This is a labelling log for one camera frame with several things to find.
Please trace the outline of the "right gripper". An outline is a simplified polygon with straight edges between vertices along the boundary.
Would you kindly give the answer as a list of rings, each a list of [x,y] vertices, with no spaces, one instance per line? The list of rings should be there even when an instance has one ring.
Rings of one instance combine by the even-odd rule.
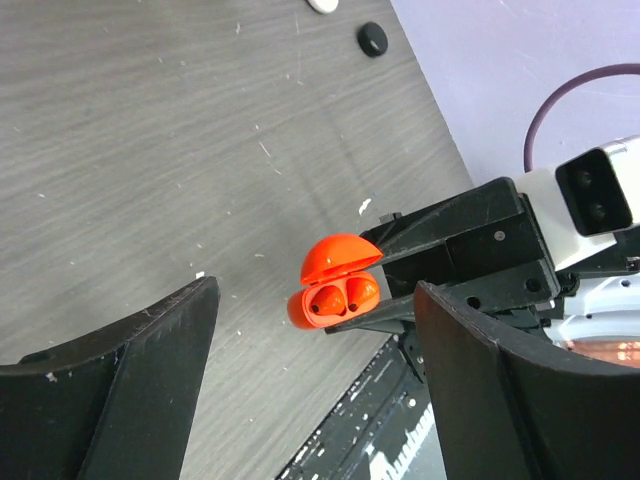
[[[385,221],[361,236],[384,253],[386,264],[444,246],[453,266],[447,291],[486,313],[545,303],[561,290],[528,197],[506,177]],[[382,300],[324,332],[414,331],[417,290]]]

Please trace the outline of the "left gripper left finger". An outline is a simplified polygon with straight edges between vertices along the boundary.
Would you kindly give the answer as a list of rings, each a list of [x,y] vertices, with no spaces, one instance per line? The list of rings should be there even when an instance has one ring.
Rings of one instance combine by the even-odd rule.
[[[1,369],[5,479],[176,479],[216,325],[205,276]]]

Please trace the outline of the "orange earbud case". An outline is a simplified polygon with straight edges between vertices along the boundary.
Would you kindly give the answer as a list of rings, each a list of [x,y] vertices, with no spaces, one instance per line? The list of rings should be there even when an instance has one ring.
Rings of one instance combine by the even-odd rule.
[[[288,300],[290,322],[302,330],[325,329],[369,312],[348,310],[346,281],[361,276],[375,279],[368,268],[383,257],[384,254],[378,247],[355,234],[333,234],[320,240],[309,250],[302,263],[300,284],[303,289]],[[319,316],[310,308],[317,291],[328,285],[339,287],[344,294],[346,311],[341,316]]]

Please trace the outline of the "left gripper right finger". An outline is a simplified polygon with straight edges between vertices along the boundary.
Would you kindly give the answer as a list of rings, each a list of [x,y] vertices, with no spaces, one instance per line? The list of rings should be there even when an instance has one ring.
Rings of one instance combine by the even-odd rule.
[[[422,282],[414,311],[451,479],[635,479],[639,372],[508,326]]]

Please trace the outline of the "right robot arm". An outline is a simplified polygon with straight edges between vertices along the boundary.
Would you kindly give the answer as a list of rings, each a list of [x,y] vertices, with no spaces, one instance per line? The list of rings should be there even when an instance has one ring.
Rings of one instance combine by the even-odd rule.
[[[406,334],[428,282],[482,313],[555,341],[620,337],[639,311],[639,231],[585,237],[554,176],[502,177],[363,233],[390,296],[337,326]]]

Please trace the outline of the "orange earbud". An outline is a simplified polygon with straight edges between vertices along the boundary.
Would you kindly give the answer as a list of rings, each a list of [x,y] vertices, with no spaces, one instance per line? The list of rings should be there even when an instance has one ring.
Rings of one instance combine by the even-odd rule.
[[[313,297],[310,308],[319,316],[341,316],[346,311],[344,294],[335,285],[322,287]]]
[[[371,277],[353,277],[346,281],[347,308],[350,312],[366,312],[380,301],[379,286]]]

